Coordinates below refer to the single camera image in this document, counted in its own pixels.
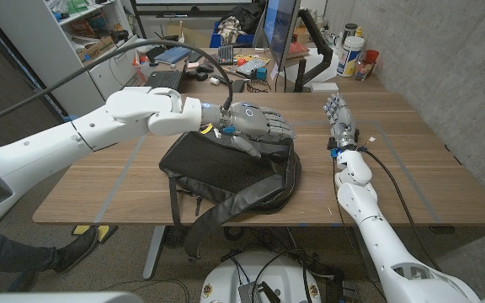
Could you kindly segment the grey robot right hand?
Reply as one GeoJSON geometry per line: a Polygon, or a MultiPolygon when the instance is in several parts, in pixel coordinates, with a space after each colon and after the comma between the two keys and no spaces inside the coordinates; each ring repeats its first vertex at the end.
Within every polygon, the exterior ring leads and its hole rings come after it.
{"type": "Polygon", "coordinates": [[[358,131],[343,96],[340,93],[332,94],[323,109],[331,126],[328,149],[354,146],[358,140],[358,131]]]}

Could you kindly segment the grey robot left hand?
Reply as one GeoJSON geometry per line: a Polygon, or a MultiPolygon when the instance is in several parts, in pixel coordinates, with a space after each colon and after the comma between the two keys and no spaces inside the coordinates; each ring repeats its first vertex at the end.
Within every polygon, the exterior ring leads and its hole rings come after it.
{"type": "Polygon", "coordinates": [[[234,103],[229,110],[230,126],[235,135],[232,143],[252,157],[261,158],[260,152],[252,141],[279,141],[285,138],[296,138],[284,118],[274,109],[259,107],[248,103],[234,103]]]}

